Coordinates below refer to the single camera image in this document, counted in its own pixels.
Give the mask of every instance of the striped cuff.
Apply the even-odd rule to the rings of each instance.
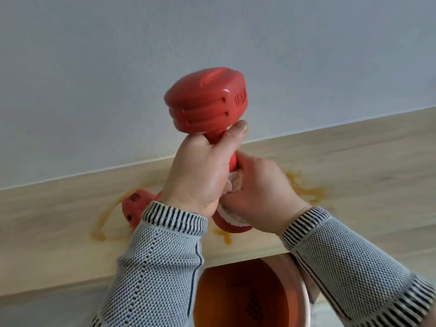
[[[435,287],[413,275],[412,282],[406,291],[387,307],[381,309],[372,317],[354,323],[353,326],[421,326],[431,311],[436,296]]]
[[[154,226],[180,233],[203,236],[208,231],[208,220],[194,213],[153,201],[145,209],[142,220]]]
[[[313,207],[299,216],[283,232],[280,239],[285,247],[292,251],[299,242],[330,218],[332,216],[328,211],[319,207]]]

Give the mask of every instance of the brown liquid in bucket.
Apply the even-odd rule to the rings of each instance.
[[[284,327],[289,323],[285,290],[261,259],[206,269],[193,312],[196,327]]]

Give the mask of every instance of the knit sweater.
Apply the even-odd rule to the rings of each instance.
[[[200,238],[208,220],[152,202],[92,321],[92,327],[193,326]],[[419,326],[435,287],[321,208],[280,237],[345,326]]]

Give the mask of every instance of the wooden surface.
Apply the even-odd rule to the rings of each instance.
[[[436,108],[243,149],[277,161],[300,193],[314,194],[305,198],[320,199],[346,225],[436,280]],[[0,304],[106,285],[131,231],[120,206],[96,229],[99,215],[129,190],[159,190],[170,165],[167,159],[0,191]],[[273,235],[229,238],[215,228],[211,223],[202,239],[206,266],[284,252]]]

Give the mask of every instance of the person's left hand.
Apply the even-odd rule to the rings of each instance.
[[[210,218],[225,188],[228,163],[248,132],[248,124],[238,121],[221,140],[211,145],[204,135],[188,135],[171,166],[159,202]]]

